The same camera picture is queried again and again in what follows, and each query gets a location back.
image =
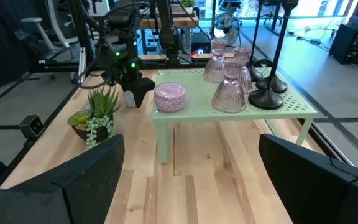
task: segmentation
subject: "ribbed glass vase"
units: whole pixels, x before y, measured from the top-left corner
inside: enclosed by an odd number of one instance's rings
[[[224,62],[224,80],[219,84],[211,105],[225,113],[238,113],[246,108],[244,90],[238,81],[244,62],[238,58],[228,58]]]
[[[227,41],[223,39],[213,39],[212,58],[205,66],[203,78],[211,83],[220,83],[224,79],[223,75],[223,53],[226,48]]]
[[[234,57],[238,58],[239,60],[243,60],[246,62],[246,64],[249,62],[251,53],[252,53],[252,49],[250,49],[249,47],[235,47],[234,50]],[[252,80],[251,80],[251,75],[248,71],[247,66],[244,66],[242,68],[240,77],[239,77],[239,82],[242,86],[242,88],[244,89],[244,93],[248,94],[252,91]]]

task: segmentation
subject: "wooden table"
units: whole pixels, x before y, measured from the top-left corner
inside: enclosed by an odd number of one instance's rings
[[[161,20],[158,20],[158,27],[161,28]],[[185,48],[190,49],[190,29],[196,27],[200,21],[197,15],[193,17],[194,23],[189,17],[174,17],[173,18],[173,25],[175,25],[179,29],[183,29],[185,31],[185,38],[184,38],[184,45]],[[142,46],[143,46],[143,54],[147,55],[147,39],[145,30],[146,29],[154,29],[154,19],[142,19],[140,21],[139,29],[142,35]]]
[[[142,72],[157,78],[157,70]],[[99,82],[99,77],[88,77],[85,85]],[[67,125],[67,118],[85,107],[87,92],[73,95],[1,188],[87,150]],[[169,128],[168,164],[161,165],[152,122],[153,97],[150,91],[141,108],[123,106],[114,114],[126,155],[106,224],[291,223],[258,153],[260,133],[271,133],[265,121],[175,123]],[[300,133],[296,120],[274,123],[289,141]],[[309,136],[303,145],[321,152]]]

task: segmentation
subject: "gray floor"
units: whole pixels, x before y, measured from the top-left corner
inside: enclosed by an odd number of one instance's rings
[[[338,27],[337,21],[342,19],[294,19],[289,23],[288,30],[297,30],[297,34],[304,37],[321,39],[328,47],[333,38],[331,32],[324,34],[323,30],[313,29],[304,33],[301,28],[312,26],[319,28],[331,22],[331,26]],[[210,21],[201,21],[200,26],[208,31]],[[251,46],[245,38],[253,39],[255,21],[244,21],[241,44]],[[255,52],[257,58],[265,56],[273,58],[277,46],[278,37],[261,27],[258,33]],[[139,53],[142,53],[141,44],[138,45]],[[65,60],[67,55],[62,55],[60,60]],[[279,61],[280,68],[290,76],[300,88],[315,102],[320,112],[320,128],[337,148],[358,167],[358,122],[343,122],[346,119],[356,118],[358,121],[358,66],[340,65],[328,53],[308,42],[297,40],[295,37],[286,36]],[[18,124],[27,115],[39,114],[45,121],[59,103],[73,89],[69,73],[55,74],[56,79],[50,80],[48,74],[37,74],[32,77],[40,77],[40,80],[26,81],[15,90],[0,100],[0,125]],[[0,88],[0,92],[9,85]],[[20,131],[0,131],[0,161],[9,164],[22,149],[25,142]]]

